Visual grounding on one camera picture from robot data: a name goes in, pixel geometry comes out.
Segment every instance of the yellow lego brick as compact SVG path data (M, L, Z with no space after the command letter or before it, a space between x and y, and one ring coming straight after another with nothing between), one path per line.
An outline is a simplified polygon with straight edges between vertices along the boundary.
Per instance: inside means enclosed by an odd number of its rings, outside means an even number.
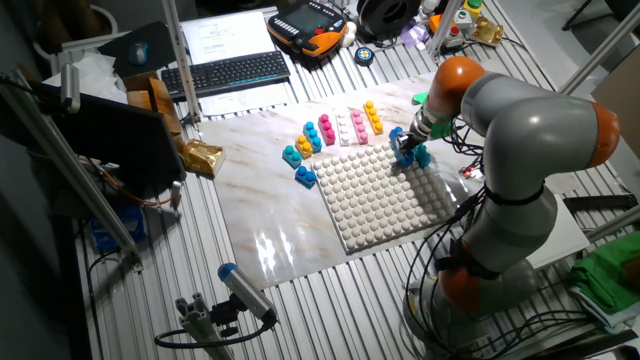
M307 159L313 153L313 148L311 147L311 143L307 141L307 137L304 135L298 136L296 140L296 149L302 155L303 159Z
M471 17L473 17L474 19L477 19L478 16L480 15L480 10L482 10L482 0L471 0L471 1L465 0L462 8L469 11L469 14L471 14Z
M364 112L367 114L367 119L371 123L371 128L376 135L380 135L384 132L382 128L382 122L380 116L377 114L376 108L373 107L373 101L367 101L364 104Z

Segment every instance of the white paper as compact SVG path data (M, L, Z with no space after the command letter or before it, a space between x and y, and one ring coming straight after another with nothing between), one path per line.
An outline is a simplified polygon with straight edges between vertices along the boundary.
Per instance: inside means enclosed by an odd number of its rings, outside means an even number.
M275 50L260 12L187 22L182 24L182 31L193 64ZM288 100L284 85L272 84L200 98L200 105L204 115L213 116L282 104Z
M73 63L78 68L80 92L102 99L127 104L127 94L116 87L117 77L113 73L115 58L95 53L85 53L82 60ZM61 74L54 75L43 83L60 86Z

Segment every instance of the white marble surface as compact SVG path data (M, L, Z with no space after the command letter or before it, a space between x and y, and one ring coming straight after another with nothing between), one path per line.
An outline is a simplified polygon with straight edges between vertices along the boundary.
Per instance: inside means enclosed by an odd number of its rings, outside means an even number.
M368 100L375 103L384 134L374 136L366 124L368 145L358 145L355 139L350 147L323 144L322 151L304 160L303 165L309 168L316 161L388 141L391 129L408 128L419 108L411 104L411 98L430 88L430 78L427 74L278 111L200 124L202 140L223 146L227 152L214 180L216 191L236 262L258 287L276 285L426 235L429 230L422 230L347 256L318 187L307 190L295 182L294 170L281 156L284 147L293 145L302 134L307 121L317 124L318 117L327 113L335 128L334 114L348 116ZM470 138L482 143L477 135ZM429 142L427 149L433 158L431 167L450 184L462 183L455 174L472 158L455 154L441 140ZM480 186L479 180L467 180L458 188L475 191ZM575 189L577 179L573 175L555 176L547 180L547 186L562 193Z

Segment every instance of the paper document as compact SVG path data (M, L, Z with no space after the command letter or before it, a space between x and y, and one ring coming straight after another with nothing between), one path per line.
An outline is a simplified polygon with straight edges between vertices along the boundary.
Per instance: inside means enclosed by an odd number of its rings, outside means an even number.
M193 64L274 51L260 12L196 20L182 24ZM222 115L289 102L284 84L200 98L204 115Z

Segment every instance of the black keyboard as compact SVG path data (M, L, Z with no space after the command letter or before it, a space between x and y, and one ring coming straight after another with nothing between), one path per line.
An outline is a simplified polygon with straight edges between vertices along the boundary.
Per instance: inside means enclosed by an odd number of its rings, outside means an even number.
M239 56L189 68L198 97L272 84L290 75L280 51ZM178 69L162 70L161 77L173 100L185 100Z

